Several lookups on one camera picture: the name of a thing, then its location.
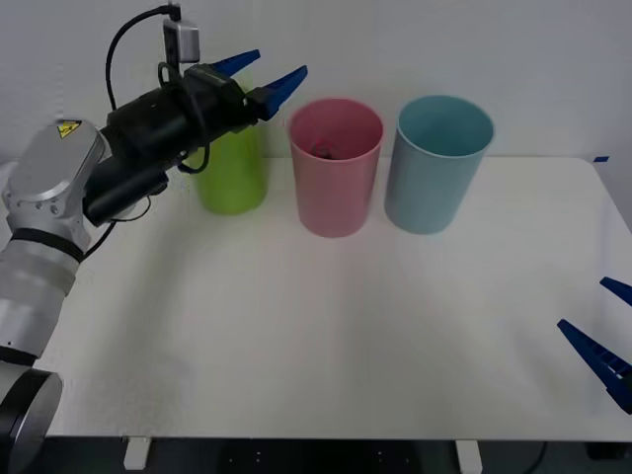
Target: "black cable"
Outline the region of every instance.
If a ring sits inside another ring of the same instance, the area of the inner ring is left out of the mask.
[[[167,84],[169,84],[169,82],[165,82],[165,79],[162,76],[163,69],[167,69],[167,71],[169,72],[169,82],[171,81],[176,82],[178,86],[185,92],[185,94],[187,94],[187,96],[189,97],[189,103],[197,119],[197,126],[199,127],[200,139],[201,139],[201,142],[204,144],[204,158],[202,159],[201,165],[198,168],[191,168],[185,165],[184,163],[181,163],[180,165],[178,165],[178,169],[182,173],[187,173],[189,175],[197,175],[206,169],[206,167],[208,166],[208,160],[210,158],[210,149],[208,145],[209,140],[208,140],[208,133],[206,131],[206,122],[204,121],[204,116],[201,114],[201,110],[199,109],[198,101],[196,101],[196,98],[187,87],[187,84],[183,80],[180,73],[171,64],[167,64],[166,62],[160,62],[158,64],[158,82],[160,82],[160,87],[165,87]]]
[[[535,458],[535,461],[533,461],[533,464],[531,464],[531,466],[524,471],[522,474],[532,474],[533,472],[535,472],[535,470],[540,467],[540,464],[542,464],[542,461],[544,460],[544,455],[546,454],[546,449],[549,447],[549,443],[548,441],[543,441],[542,442],[542,447],[540,447],[540,452],[538,453],[537,457]]]
[[[88,259],[88,257],[94,254],[97,250],[99,250],[99,247],[101,247],[103,243],[106,241],[106,239],[108,238],[108,236],[112,234],[112,231],[115,230],[116,226],[117,226],[116,222],[110,222],[110,226],[106,229],[106,231],[103,233],[101,238],[97,241],[97,243],[93,245],[92,247],[90,247],[90,249],[88,249],[88,251],[84,254],[83,262],[85,262]]]
[[[119,44],[122,36],[127,33],[127,31],[136,25],[137,23],[142,22],[143,20],[151,17],[155,17],[157,15],[177,15],[180,16],[180,8],[175,5],[163,5],[158,8],[154,8],[153,10],[148,10],[140,15],[136,15],[134,18],[125,23],[120,29],[117,31],[117,34],[112,39],[110,43],[110,47],[108,48],[108,56],[106,57],[106,87],[108,88],[108,97],[110,98],[110,105],[112,106],[112,110],[115,111],[117,109],[117,101],[115,100],[115,93],[112,90],[112,59],[115,55],[115,49],[117,48],[117,44]]]
[[[132,217],[131,219],[110,219],[110,222],[133,222],[134,220],[138,220],[141,217],[147,215],[149,209],[151,209],[151,197],[147,196],[147,207],[145,208],[145,210],[142,211],[141,214],[137,215],[136,217]]]
[[[112,38],[112,42],[110,43],[110,47],[108,48],[108,55],[106,56],[106,88],[108,89],[108,98],[110,99],[110,106],[112,107],[113,111],[117,109],[117,101],[115,99],[115,93],[112,89],[112,59],[114,58],[117,44],[119,44],[119,41],[122,38],[122,36],[125,33],[127,33],[127,31],[131,27],[133,27],[137,23],[142,22],[143,20],[147,18],[155,17],[157,15],[169,15],[174,21],[181,20],[179,6],[162,5],[160,7],[141,13],[140,15],[136,15],[134,18],[132,18],[127,23],[125,23],[122,27],[120,27],[120,29],[118,29],[117,33],[115,34],[115,37]],[[132,219],[112,219],[110,221],[110,225],[108,226],[106,231],[103,233],[101,238],[95,243],[95,245],[93,245],[92,247],[90,247],[90,249],[86,251],[86,253],[83,256],[83,261],[87,260],[92,254],[94,254],[97,250],[99,250],[99,248],[104,244],[104,242],[110,236],[110,234],[112,234],[112,231],[115,230],[115,227],[117,226],[118,222],[132,222],[144,216],[147,212],[149,212],[149,209],[151,208],[151,198],[147,197],[147,199],[149,202],[147,205],[147,208],[139,216],[134,217]]]

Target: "cup rim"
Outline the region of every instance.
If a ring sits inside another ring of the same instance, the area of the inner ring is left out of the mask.
[[[361,154],[359,156],[355,156],[354,158],[349,158],[347,160],[328,160],[328,159],[325,159],[325,158],[321,158],[320,156],[313,155],[312,153],[303,150],[300,146],[298,146],[296,143],[294,143],[294,140],[292,139],[292,135],[291,135],[291,128],[292,128],[292,124],[296,120],[296,116],[298,116],[298,114],[300,114],[304,109],[306,109],[307,107],[309,107],[309,106],[311,106],[313,104],[318,104],[320,102],[330,102],[330,101],[351,102],[351,103],[356,104],[357,106],[361,106],[361,107],[367,109],[369,112],[371,112],[378,119],[379,124],[380,124],[380,134],[379,134],[379,138],[377,140],[377,144],[373,148],[371,148],[369,151],[367,151],[366,153],[363,153],[363,154]],[[366,158],[366,156],[372,155],[373,153],[375,153],[375,150],[378,150],[380,148],[380,146],[382,146],[382,141],[384,140],[384,120],[382,120],[382,117],[380,116],[380,114],[378,114],[372,107],[368,106],[364,102],[357,101],[356,99],[350,99],[349,97],[328,96],[328,97],[323,97],[321,99],[316,99],[316,100],[310,101],[307,104],[301,106],[296,111],[294,111],[294,113],[289,118],[289,121],[287,122],[287,126],[285,128],[285,131],[287,132],[287,138],[289,139],[290,146],[296,148],[301,153],[303,153],[306,156],[309,156],[310,158],[313,158],[314,160],[322,161],[323,163],[328,163],[328,164],[333,165],[333,166],[339,166],[339,165],[343,165],[345,163],[353,163],[355,161],[360,161],[362,158]]]
[[[401,126],[402,114],[404,113],[404,111],[409,106],[413,105],[414,103],[416,103],[418,101],[421,101],[423,99],[430,99],[430,98],[435,98],[435,97],[456,99],[457,101],[464,102],[464,103],[474,107],[478,111],[480,111],[487,118],[487,120],[490,122],[490,125],[492,126],[492,136],[490,136],[490,140],[487,142],[487,145],[485,145],[480,150],[475,151],[473,153],[469,153],[467,155],[448,156],[448,155],[439,155],[438,153],[432,153],[431,151],[426,150],[426,149],[422,148],[421,146],[416,145],[415,143],[413,143],[413,141],[408,136],[406,136],[406,133],[404,133],[402,131],[402,126]],[[426,153],[427,155],[431,155],[431,156],[433,156],[435,158],[445,158],[447,160],[461,160],[463,158],[470,158],[472,156],[479,155],[482,152],[484,152],[485,150],[487,150],[490,147],[490,145],[492,144],[492,142],[494,141],[494,138],[496,137],[496,126],[494,125],[494,121],[489,116],[489,114],[487,112],[485,112],[481,107],[479,107],[476,104],[474,104],[472,101],[468,101],[467,99],[463,99],[462,97],[458,97],[458,96],[450,96],[450,95],[445,95],[445,94],[432,94],[432,95],[429,95],[429,96],[418,97],[417,99],[413,99],[412,101],[409,101],[408,103],[406,103],[406,105],[399,112],[399,116],[397,117],[397,134],[399,136],[401,136],[406,141],[406,143],[411,145],[413,148],[415,148],[416,150],[421,151],[423,153]]]

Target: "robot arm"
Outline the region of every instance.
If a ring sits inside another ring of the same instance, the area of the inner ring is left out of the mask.
[[[12,238],[0,252],[0,472],[21,472],[38,452],[61,397],[41,357],[90,244],[84,216],[111,222],[163,192],[166,172],[219,136],[274,116],[307,75],[305,66],[246,94],[231,75],[251,51],[184,76],[198,60],[197,29],[164,23],[169,82],[110,113],[101,130],[62,120],[40,131],[2,193]]]

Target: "pink cup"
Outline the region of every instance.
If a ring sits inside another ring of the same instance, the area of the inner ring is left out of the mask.
[[[312,102],[292,117],[298,215],[316,235],[345,237],[363,226],[383,131],[372,109],[350,99]]]

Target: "green cup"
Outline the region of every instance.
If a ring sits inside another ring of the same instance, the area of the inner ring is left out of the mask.
[[[249,126],[226,133],[210,144],[210,161],[194,175],[197,194],[205,209],[217,214],[240,214],[262,203],[268,191],[267,165],[262,156],[259,129]],[[201,165],[204,149],[189,157]]]

